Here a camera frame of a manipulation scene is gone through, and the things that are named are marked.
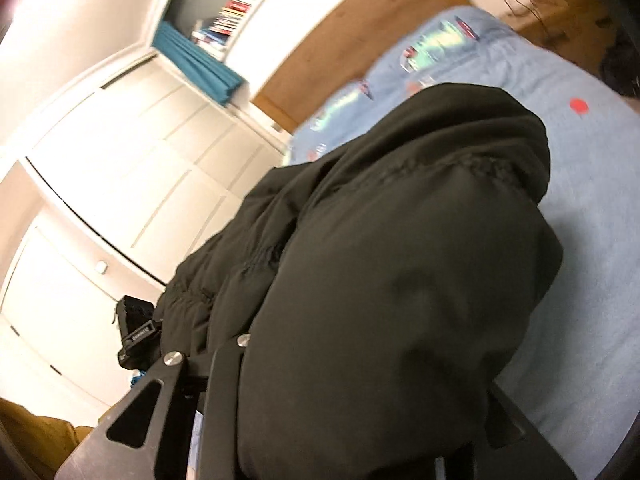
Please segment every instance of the black backpack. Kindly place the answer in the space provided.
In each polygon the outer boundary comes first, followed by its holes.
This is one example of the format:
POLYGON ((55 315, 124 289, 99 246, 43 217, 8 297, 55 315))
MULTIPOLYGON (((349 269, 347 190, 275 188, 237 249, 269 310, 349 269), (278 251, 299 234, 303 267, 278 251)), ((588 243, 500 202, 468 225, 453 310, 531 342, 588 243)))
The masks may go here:
POLYGON ((620 95, 640 97, 640 53, 622 28, 600 63, 600 77, 620 95))

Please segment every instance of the cable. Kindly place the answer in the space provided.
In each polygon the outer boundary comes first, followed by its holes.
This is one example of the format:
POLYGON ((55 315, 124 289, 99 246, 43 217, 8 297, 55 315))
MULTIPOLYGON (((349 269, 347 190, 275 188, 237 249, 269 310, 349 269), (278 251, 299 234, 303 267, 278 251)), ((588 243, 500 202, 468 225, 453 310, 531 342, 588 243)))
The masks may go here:
MULTIPOLYGON (((522 3, 521 1, 519 1, 519 0, 513 0, 513 1, 514 1, 514 2, 516 2, 517 4, 519 4, 519 5, 523 6, 523 7, 524 7, 525 9, 527 9, 531 14, 533 14, 533 16, 534 16, 534 17, 535 17, 535 18, 540 22, 540 25, 542 25, 542 28, 544 29, 545 34, 546 34, 546 38, 547 38, 548 40, 550 40, 550 39, 551 39, 551 33, 549 32, 549 29, 548 29, 548 28, 546 28, 545 22, 543 22, 543 21, 542 21, 542 18, 540 17, 540 14, 539 14, 536 10, 532 9, 532 8, 531 8, 531 7, 529 7, 529 6, 526 6, 525 4, 523 4, 523 3, 522 3)), ((516 13, 514 12, 514 10, 513 10, 513 7, 511 7, 511 5, 507 2, 507 0, 504 0, 504 2, 507 4, 507 6, 509 7, 509 9, 511 10, 511 12, 513 13, 513 15, 514 15, 514 16, 518 16, 518 17, 520 17, 520 16, 524 16, 524 14, 516 14, 516 13)))

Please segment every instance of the wooden furniture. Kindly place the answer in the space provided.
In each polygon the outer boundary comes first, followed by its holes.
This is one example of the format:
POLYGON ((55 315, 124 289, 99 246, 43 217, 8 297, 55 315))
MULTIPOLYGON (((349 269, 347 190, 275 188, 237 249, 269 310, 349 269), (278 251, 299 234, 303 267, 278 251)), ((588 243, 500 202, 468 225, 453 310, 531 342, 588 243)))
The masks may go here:
POLYGON ((252 101, 292 132, 400 38, 468 0, 343 0, 290 54, 252 101))
POLYGON ((528 12, 525 16, 502 16, 502 20, 531 43, 552 50, 563 59, 598 76, 607 47, 614 43, 616 23, 602 0, 532 0, 555 41, 528 12))

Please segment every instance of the bed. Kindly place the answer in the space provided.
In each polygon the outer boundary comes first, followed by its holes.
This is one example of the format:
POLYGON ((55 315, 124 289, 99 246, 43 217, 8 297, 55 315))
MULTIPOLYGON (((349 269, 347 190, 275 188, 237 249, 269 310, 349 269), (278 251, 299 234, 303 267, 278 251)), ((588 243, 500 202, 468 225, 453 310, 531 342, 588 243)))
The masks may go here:
POLYGON ((286 164, 316 160, 443 82, 503 88, 545 123, 552 177, 540 208, 564 263, 497 382, 579 480, 593 480, 637 443, 640 116, 490 14, 455 7, 338 90, 295 131, 286 164))

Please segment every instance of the black metal bracket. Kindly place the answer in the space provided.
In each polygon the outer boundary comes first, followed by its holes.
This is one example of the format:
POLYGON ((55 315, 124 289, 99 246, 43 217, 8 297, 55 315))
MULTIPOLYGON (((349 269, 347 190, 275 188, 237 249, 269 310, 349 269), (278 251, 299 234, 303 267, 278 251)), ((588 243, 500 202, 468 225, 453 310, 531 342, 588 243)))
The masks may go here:
MULTIPOLYGON (((201 392, 206 395, 196 478, 244 478, 238 467, 236 419, 248 341, 245 334, 215 354, 188 359, 180 352, 164 355, 107 412, 56 480, 184 480, 201 392)), ((495 385, 481 434, 444 459, 442 469, 447 480, 575 480, 558 453, 495 385)))
POLYGON ((56 480, 184 480, 198 394, 207 391, 198 478, 234 480, 236 398, 244 347, 170 352, 114 405, 62 465, 56 480))

